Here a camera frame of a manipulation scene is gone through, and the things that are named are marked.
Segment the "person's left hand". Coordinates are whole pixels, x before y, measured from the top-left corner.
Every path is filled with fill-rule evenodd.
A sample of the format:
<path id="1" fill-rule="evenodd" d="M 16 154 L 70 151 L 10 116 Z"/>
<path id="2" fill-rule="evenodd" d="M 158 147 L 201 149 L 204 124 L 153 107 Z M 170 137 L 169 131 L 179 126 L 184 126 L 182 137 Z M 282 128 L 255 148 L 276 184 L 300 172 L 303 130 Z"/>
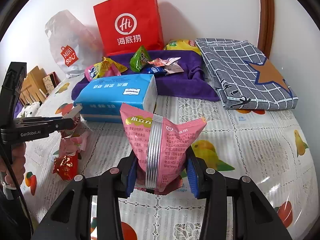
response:
<path id="1" fill-rule="evenodd" d="M 11 165 L 12 170 L 15 174 L 15 177 L 17 179 L 18 185 L 21 185 L 25 173 L 25 149 L 26 144 L 25 142 L 16 144 L 12 146 L 12 157 L 13 157 L 13 163 Z M 6 168 L 6 165 L 4 161 L 1 159 L 1 172 L 4 172 L 6 175 L 4 177 L 7 184 L 9 184 L 11 187 L 15 187 L 14 181 Z"/>

